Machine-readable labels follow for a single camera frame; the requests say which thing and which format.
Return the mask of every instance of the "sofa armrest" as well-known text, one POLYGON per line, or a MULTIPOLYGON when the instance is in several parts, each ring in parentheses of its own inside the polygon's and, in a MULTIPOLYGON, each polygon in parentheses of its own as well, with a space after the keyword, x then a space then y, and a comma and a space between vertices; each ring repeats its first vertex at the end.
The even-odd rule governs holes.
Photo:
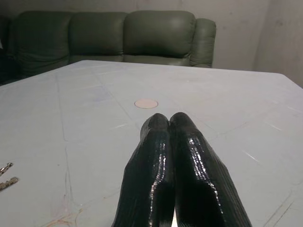
POLYGON ((215 36, 215 22, 204 18, 196 20, 196 31, 191 47, 191 66, 207 65, 211 68, 213 63, 215 36))
POLYGON ((0 40, 4 52, 8 49, 10 19, 0 16, 0 40))

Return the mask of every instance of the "metal key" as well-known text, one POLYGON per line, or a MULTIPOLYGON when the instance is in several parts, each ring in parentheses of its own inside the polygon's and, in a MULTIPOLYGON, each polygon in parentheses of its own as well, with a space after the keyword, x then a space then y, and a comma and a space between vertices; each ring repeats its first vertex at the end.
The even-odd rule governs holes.
POLYGON ((6 167, 3 167, 0 169, 0 176, 2 176, 9 168, 11 168, 14 164, 13 163, 7 163, 6 167))
POLYGON ((3 189, 6 189, 6 188, 10 187, 11 185, 17 183, 18 181, 19 181, 19 179, 17 177, 13 177, 13 178, 11 178, 10 180, 8 180, 4 183, 0 183, 0 192, 3 189))
MULTIPOLYGON (((7 163, 6 167, 3 167, 0 169, 0 176, 2 176, 9 168, 11 168, 14 164, 13 163, 7 163)), ((6 189, 7 187, 10 187, 11 185, 17 183, 19 179, 17 177, 13 177, 10 180, 0 183, 0 192, 3 189, 6 189)))

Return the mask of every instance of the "green leather sofa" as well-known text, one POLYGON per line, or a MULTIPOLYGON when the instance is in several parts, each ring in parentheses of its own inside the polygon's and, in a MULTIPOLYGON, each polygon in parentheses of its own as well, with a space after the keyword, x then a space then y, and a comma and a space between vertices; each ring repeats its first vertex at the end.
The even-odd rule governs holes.
POLYGON ((8 54, 26 77, 81 60, 210 68, 215 34, 185 11, 28 11, 12 22, 8 54))
POLYGON ((0 53, 7 51, 9 39, 9 25, 10 20, 6 17, 0 16, 0 41, 2 46, 0 53))

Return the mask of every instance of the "white wall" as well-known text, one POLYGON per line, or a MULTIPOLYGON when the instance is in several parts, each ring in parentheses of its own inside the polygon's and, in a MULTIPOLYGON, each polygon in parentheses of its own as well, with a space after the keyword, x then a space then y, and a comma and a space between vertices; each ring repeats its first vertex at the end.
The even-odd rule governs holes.
POLYGON ((214 68, 251 70, 269 0, 1 0, 0 14, 26 10, 186 10, 217 23, 214 68))
POLYGON ((254 69, 285 74, 303 87, 303 0, 271 0, 254 69))

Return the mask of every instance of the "shiny black leather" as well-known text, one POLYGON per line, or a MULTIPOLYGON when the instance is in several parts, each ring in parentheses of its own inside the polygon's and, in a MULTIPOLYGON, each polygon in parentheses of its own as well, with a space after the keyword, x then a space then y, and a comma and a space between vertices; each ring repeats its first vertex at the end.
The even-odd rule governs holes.
POLYGON ((251 227, 226 166, 185 113, 170 119, 179 227, 251 227))
POLYGON ((174 176, 169 122, 149 118, 139 145, 125 167, 112 227, 170 227, 174 213, 174 176))

